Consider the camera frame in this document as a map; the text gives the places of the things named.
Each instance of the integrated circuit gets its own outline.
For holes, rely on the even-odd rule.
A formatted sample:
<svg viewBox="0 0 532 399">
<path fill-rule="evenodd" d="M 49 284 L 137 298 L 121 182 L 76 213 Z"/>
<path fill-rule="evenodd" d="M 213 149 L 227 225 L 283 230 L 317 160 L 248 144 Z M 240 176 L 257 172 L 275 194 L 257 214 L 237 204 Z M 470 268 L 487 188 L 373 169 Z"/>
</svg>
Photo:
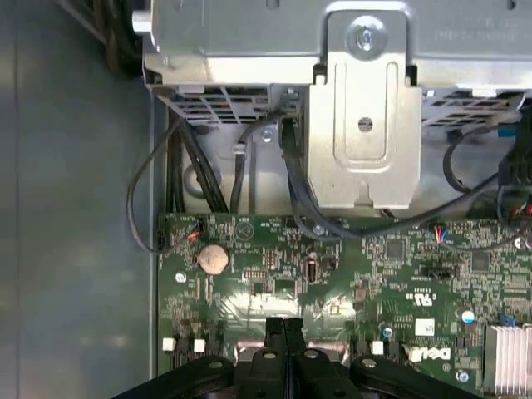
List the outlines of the integrated circuit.
<svg viewBox="0 0 532 399">
<path fill-rule="evenodd" d="M 403 259 L 405 256 L 404 243 L 400 239 L 390 239 L 386 242 L 386 257 L 388 259 Z"/>
<path fill-rule="evenodd" d="M 490 270 L 490 254 L 486 252 L 474 252 L 471 255 L 472 272 L 488 272 Z"/>
</svg>

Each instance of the microchip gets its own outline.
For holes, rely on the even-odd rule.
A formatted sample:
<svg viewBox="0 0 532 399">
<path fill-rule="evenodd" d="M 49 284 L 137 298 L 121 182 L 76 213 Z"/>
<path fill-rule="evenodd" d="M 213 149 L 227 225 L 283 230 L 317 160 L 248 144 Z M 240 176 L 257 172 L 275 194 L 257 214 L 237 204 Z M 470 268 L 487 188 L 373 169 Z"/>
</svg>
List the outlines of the microchip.
<svg viewBox="0 0 532 399">
<path fill-rule="evenodd" d="M 467 335 L 476 334 L 476 323 L 464 324 L 464 333 Z"/>
<path fill-rule="evenodd" d="M 490 254 L 486 252 L 474 252 L 471 259 L 471 271 L 488 272 L 490 270 Z"/>
<path fill-rule="evenodd" d="M 353 302 L 352 303 L 352 309 L 355 312 L 360 312 L 361 310 L 364 310 L 364 302 Z"/>
<path fill-rule="evenodd" d="M 285 225 L 287 229 L 296 229 L 298 227 L 296 221 L 289 216 L 286 218 Z"/>
<path fill-rule="evenodd" d="M 364 302 L 366 299 L 366 290 L 364 288 L 355 289 L 355 302 Z"/>
<path fill-rule="evenodd" d="M 338 259 L 330 256 L 324 256 L 320 264 L 325 270 L 336 270 L 338 268 Z"/>
<path fill-rule="evenodd" d="M 275 293 L 295 293 L 293 280 L 275 280 Z"/>
<path fill-rule="evenodd" d="M 263 283 L 253 283 L 252 287 L 252 294 L 253 295 L 260 295 L 261 293 L 264 293 L 264 284 Z"/>
<path fill-rule="evenodd" d="M 388 259 L 403 259 L 405 249 L 400 239 L 391 239 L 386 242 L 386 257 Z"/>
</svg>

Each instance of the wire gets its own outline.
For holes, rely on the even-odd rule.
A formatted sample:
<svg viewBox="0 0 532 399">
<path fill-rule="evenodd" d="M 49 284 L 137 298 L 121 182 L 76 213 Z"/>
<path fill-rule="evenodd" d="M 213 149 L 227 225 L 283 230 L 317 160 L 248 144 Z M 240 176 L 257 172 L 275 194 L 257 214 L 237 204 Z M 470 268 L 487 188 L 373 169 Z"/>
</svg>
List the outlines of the wire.
<svg viewBox="0 0 532 399">
<path fill-rule="evenodd" d="M 335 237 L 332 235 L 317 235 L 316 233 L 314 233 L 314 231 L 310 227 L 308 227 L 303 221 L 301 209 L 299 208 L 290 182 L 288 182 L 288 190 L 290 191 L 290 203 L 292 204 L 293 221 L 304 235 L 311 239 L 316 239 L 317 241 L 322 242 L 337 242 L 340 240 L 340 237 Z"/>
<path fill-rule="evenodd" d="M 242 135 L 240 135 L 237 143 L 241 145 L 247 145 L 255 131 L 279 121 L 284 115 L 285 114 L 281 111 L 273 111 L 263 119 L 259 119 L 258 121 L 248 125 Z M 242 194 L 242 184 L 244 183 L 245 165 L 245 152 L 243 154 L 237 154 L 234 160 L 234 184 L 233 189 L 231 190 L 231 199 L 229 201 L 229 209 L 231 214 L 236 214 L 239 212 L 240 195 Z"/>
<path fill-rule="evenodd" d="M 497 174 L 490 176 L 488 179 L 481 182 L 474 189 L 464 193 L 458 198 L 455 198 L 443 205 L 440 205 L 427 212 L 413 216 L 408 219 L 401 219 L 393 224 L 384 226 L 377 226 L 367 229 L 345 229 L 331 220 L 326 218 L 318 209 L 318 207 L 310 199 L 310 189 L 308 182 L 303 175 L 301 165 L 299 164 L 298 151 L 293 134 L 293 121 L 285 120 L 283 124 L 283 134 L 281 145 L 283 148 L 284 162 L 288 172 L 288 179 L 293 189 L 293 195 L 298 205 L 303 210 L 303 213 L 309 217 L 314 223 L 322 225 L 331 234 L 337 235 L 343 239 L 364 239 L 396 232 L 402 229 L 409 229 L 413 226 L 423 224 L 434 219 L 436 216 L 444 214 L 450 208 L 463 204 L 469 200 L 474 199 L 477 195 L 482 193 L 486 188 L 497 180 Z"/>
<path fill-rule="evenodd" d="M 504 196 L 505 196 L 505 187 L 503 185 L 500 185 L 499 188 L 497 189 L 497 219 L 502 224 L 508 224 L 508 220 L 505 220 L 505 217 L 502 214 Z"/>
<path fill-rule="evenodd" d="M 391 218 L 391 219 L 396 218 L 396 216 L 389 209 L 386 209 L 386 208 L 380 209 L 379 214 L 384 218 Z"/>
<path fill-rule="evenodd" d="M 124 9 L 127 2 L 120 3 L 117 0 L 105 0 L 104 8 L 107 12 L 106 16 L 115 33 L 116 42 L 120 51 L 134 60 L 140 59 L 142 58 L 140 39 L 135 37 L 128 23 L 131 20 L 131 12 Z"/>
<path fill-rule="evenodd" d="M 172 134 L 168 139 L 166 151 L 166 196 L 165 209 L 167 214 L 171 214 L 174 210 L 174 160 L 172 155 L 172 143 L 175 139 L 175 134 Z"/>
<path fill-rule="evenodd" d="M 449 183 L 449 185 L 456 191 L 461 192 L 461 193 L 466 193 L 469 190 L 471 190 L 470 188 L 466 187 L 464 183 L 462 183 L 462 181 L 456 177 L 455 172 L 452 169 L 451 159 L 452 159 L 453 153 L 456 150 L 456 147 L 461 142 L 463 142 L 465 139 L 472 137 L 473 135 L 484 135 L 490 132 L 491 132 L 491 129 L 488 128 L 487 126 L 477 127 L 473 129 L 472 131 L 468 131 L 464 135 L 461 135 L 460 137 L 455 139 L 447 148 L 446 153 L 443 155 L 443 175 L 445 176 L 447 183 Z"/>
<path fill-rule="evenodd" d="M 181 118 L 179 118 L 177 121 L 175 121 L 164 133 L 162 139 L 157 143 L 157 145 L 154 147 L 154 149 L 151 151 L 151 153 L 148 155 L 148 157 L 145 159 L 145 161 L 142 163 L 140 168 L 136 171 L 135 175 L 133 176 L 133 179 L 131 179 L 131 182 L 127 188 L 127 196 L 126 196 L 126 213 L 127 213 L 127 219 L 129 222 L 131 233 L 133 234 L 133 238 L 137 242 L 137 244 L 144 249 L 147 252 L 150 252 L 152 254 L 158 254 L 158 255 L 165 255 L 170 254 L 174 252 L 178 247 L 180 247 L 182 244 L 186 243 L 190 237 L 191 234 L 193 234 L 198 228 L 198 224 L 193 224 L 190 228 L 190 231 L 182 236 L 179 237 L 173 245 L 171 245 L 169 248 L 166 249 L 155 249 L 151 248 L 148 244 L 146 244 L 143 239 L 140 236 L 139 228 L 136 225 L 135 221 L 135 213 L 133 211 L 133 199 L 135 197 L 135 188 L 136 185 L 139 183 L 139 180 L 144 173 L 145 169 L 148 167 L 150 162 L 159 154 L 165 143 L 168 141 L 168 139 L 174 134 L 174 131 L 180 127 L 181 124 L 185 123 L 185 121 Z"/>
<path fill-rule="evenodd" d="M 187 123 L 184 123 L 180 127 L 180 136 L 189 154 L 190 162 L 192 163 L 192 167 L 194 168 L 210 210 L 216 213 L 228 213 L 229 210 L 227 209 L 227 204 L 225 203 L 213 168 Z"/>
</svg>

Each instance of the silver component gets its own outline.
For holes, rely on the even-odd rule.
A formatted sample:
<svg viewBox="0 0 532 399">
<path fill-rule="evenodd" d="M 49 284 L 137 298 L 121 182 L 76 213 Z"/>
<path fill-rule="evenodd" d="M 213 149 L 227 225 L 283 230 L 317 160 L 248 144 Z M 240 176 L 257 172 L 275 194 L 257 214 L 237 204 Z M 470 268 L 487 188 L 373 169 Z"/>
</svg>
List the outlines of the silver component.
<svg viewBox="0 0 532 399">
<path fill-rule="evenodd" d="M 273 131 L 271 129 L 264 129 L 260 134 L 260 138 L 263 140 L 263 142 L 269 143 L 273 138 Z"/>
<path fill-rule="evenodd" d="M 151 33 L 151 12 L 134 11 L 131 16 L 133 31 L 137 34 Z"/>
<path fill-rule="evenodd" d="M 309 349 L 305 351 L 305 357 L 308 357 L 309 359 L 315 359 L 318 357 L 318 353 L 316 351 L 313 351 L 312 349 Z"/>
<path fill-rule="evenodd" d="M 277 0 L 267 1 L 268 7 L 277 7 Z M 280 8 L 272 11 L 243 1 L 153 0 L 151 31 L 154 49 L 173 54 L 175 65 L 180 65 L 163 75 L 169 84 L 170 80 L 312 84 L 313 65 L 324 55 L 323 42 L 316 37 L 326 36 L 328 17 L 347 10 L 396 12 L 408 19 L 409 58 L 417 66 L 418 84 L 531 87 L 530 10 L 504 10 L 504 1 L 470 0 L 461 3 L 457 14 L 455 5 L 456 0 L 294 0 L 279 12 Z M 498 23 L 501 13 L 505 23 Z M 387 31 L 390 37 L 397 34 L 388 26 Z M 146 49 L 146 66 L 157 69 L 160 65 L 152 53 Z"/>
<path fill-rule="evenodd" d="M 495 395 L 532 392 L 532 330 L 489 326 L 485 334 L 484 388 Z"/>
<path fill-rule="evenodd" d="M 382 330 L 382 336 L 384 338 L 391 338 L 393 335 L 393 330 L 390 328 L 390 327 L 385 327 L 383 330 Z"/>
<path fill-rule="evenodd" d="M 345 32 L 368 21 L 375 32 L 386 35 L 386 27 L 389 35 L 380 41 L 377 58 L 354 58 L 346 52 L 346 46 L 353 49 Z M 381 12 L 378 20 L 359 12 L 330 16 L 327 83 L 311 86 L 308 98 L 306 165 L 320 206 L 352 208 L 364 185 L 374 208 L 410 204 L 420 175 L 421 89 L 406 86 L 405 71 L 403 14 Z M 361 131 L 359 121 L 371 121 L 371 133 L 368 123 Z"/>
<path fill-rule="evenodd" d="M 367 368 L 377 367 L 377 362 L 375 362 L 373 359 L 362 359 L 361 364 Z"/>
<path fill-rule="evenodd" d="M 209 364 L 209 368 L 221 368 L 222 366 L 222 362 L 212 362 Z"/>
<path fill-rule="evenodd" d="M 320 224 L 315 224 L 313 227 L 313 232 L 316 235 L 324 235 L 325 234 L 325 228 Z"/>
<path fill-rule="evenodd" d="M 246 154 L 246 148 L 248 146 L 243 143 L 235 143 L 233 144 L 233 154 L 235 155 L 245 155 Z"/>
<path fill-rule="evenodd" d="M 207 274 L 222 274 L 229 265 L 229 253 L 219 244 L 205 245 L 199 252 L 198 264 Z"/>
<path fill-rule="evenodd" d="M 364 28 L 364 30 L 357 35 L 357 46 L 365 52 L 369 52 L 373 47 L 373 32 L 371 29 Z"/>
<path fill-rule="evenodd" d="M 517 237 L 517 238 L 514 240 L 514 246 L 515 246 L 517 249 L 523 249 L 523 247 L 525 246 L 525 244 L 524 244 L 524 240 L 523 240 L 521 237 Z"/>
<path fill-rule="evenodd" d="M 186 283 L 186 274 L 183 272 L 177 272 L 175 274 L 175 281 L 179 284 Z"/>
<path fill-rule="evenodd" d="M 346 47 L 359 60 L 377 58 L 386 46 L 387 32 L 382 22 L 375 17 L 359 17 L 347 29 Z"/>
<path fill-rule="evenodd" d="M 459 382 L 466 383 L 469 381 L 469 374 L 467 372 L 460 370 L 456 373 L 456 380 Z"/>
</svg>

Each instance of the white sticker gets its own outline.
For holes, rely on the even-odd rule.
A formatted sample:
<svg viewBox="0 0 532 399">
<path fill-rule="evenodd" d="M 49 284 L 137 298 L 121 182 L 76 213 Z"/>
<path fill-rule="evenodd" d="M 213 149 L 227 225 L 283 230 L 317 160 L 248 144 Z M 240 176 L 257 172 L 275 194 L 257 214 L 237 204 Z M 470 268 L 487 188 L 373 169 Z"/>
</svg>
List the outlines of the white sticker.
<svg viewBox="0 0 532 399">
<path fill-rule="evenodd" d="M 414 331 L 416 337 L 434 337 L 434 319 L 417 318 Z"/>
</svg>

